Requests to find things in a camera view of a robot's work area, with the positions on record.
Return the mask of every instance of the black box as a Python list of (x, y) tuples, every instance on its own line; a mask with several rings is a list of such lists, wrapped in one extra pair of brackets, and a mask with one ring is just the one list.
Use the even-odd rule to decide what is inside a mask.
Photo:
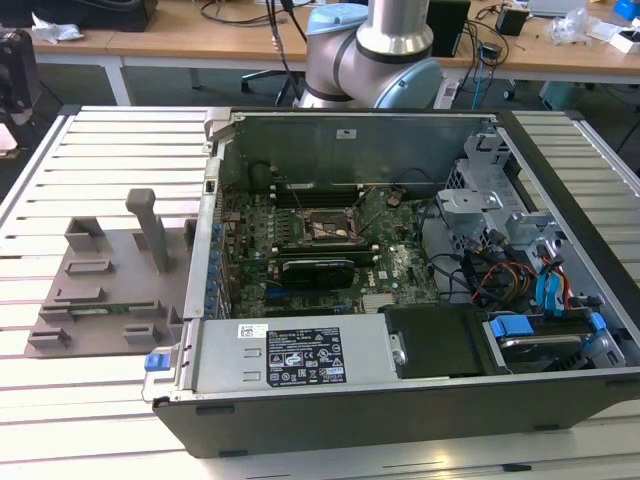
[(496, 30), (502, 35), (517, 37), (520, 35), (528, 16), (529, 10), (504, 7), (500, 10), (500, 15), (498, 15)]
[[(110, 9), (90, 5), (93, 2), (109, 2), (114, 6)], [(143, 32), (157, 5), (158, 0), (0, 0), (0, 24), (14, 28), (31, 27), (33, 11), (42, 20), (57, 24)]]
[(431, 0), (427, 25), (433, 31), (432, 57), (455, 57), (470, 6), (470, 0)]

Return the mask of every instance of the floor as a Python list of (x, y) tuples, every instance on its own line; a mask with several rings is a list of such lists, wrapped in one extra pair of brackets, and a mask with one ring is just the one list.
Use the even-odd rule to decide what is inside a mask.
[[(240, 77), (246, 73), (239, 70), (201, 70), (203, 88), (193, 90), (186, 69), (130, 68), (128, 76), (136, 104), (140, 106), (184, 106), (184, 105), (232, 105), (272, 106), (284, 77), (255, 81), (252, 93), (240, 91)], [(43, 82), (66, 104), (115, 105), (107, 78), (99, 67), (41, 65)], [(483, 99), (482, 108), (504, 108), (517, 110), (542, 110), (538, 93), (542, 84), (522, 82), (518, 84), (512, 101), (503, 98), (508, 87), (506, 81), (494, 81)], [(290, 105), (290, 93), (283, 105)], [(455, 102), (457, 108), (470, 108), (473, 92), (462, 92)], [(59, 105), (44, 92), (36, 106), (34, 121), (44, 133), (55, 118)], [(631, 126), (640, 119), (640, 89), (627, 86), (596, 85), (593, 90), (580, 88), (575, 110), (614, 149), (618, 147)], [(622, 158), (635, 171), (640, 169), (640, 130), (632, 135), (621, 151)], [(0, 198), (4, 198), (17, 178), (25, 159), (0, 162)]]

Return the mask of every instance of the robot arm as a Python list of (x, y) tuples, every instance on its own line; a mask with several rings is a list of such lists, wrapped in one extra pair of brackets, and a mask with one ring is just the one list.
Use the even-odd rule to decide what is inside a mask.
[(442, 81), (429, 55), (428, 0), (316, 8), (307, 30), (303, 108), (424, 108)]

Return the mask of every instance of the computer case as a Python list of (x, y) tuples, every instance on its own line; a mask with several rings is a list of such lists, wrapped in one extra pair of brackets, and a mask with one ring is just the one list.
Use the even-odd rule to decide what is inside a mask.
[(143, 32), (158, 0), (0, 0), (0, 24), (31, 27), (31, 12), (47, 22), (80, 28)]

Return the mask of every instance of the green motherboard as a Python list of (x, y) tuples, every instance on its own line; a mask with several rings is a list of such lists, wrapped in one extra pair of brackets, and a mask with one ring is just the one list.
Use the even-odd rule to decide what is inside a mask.
[[(357, 207), (281, 208), (268, 195), (233, 191), (224, 202), (227, 252), (240, 275), (233, 318), (371, 313), (389, 303), (438, 300), (416, 242), (425, 199), (405, 201), (398, 190), (375, 187)], [(357, 233), (354, 243), (374, 250), (375, 263), (357, 266), (348, 288), (299, 291), (278, 281), (278, 246), (340, 243), (349, 231)]]

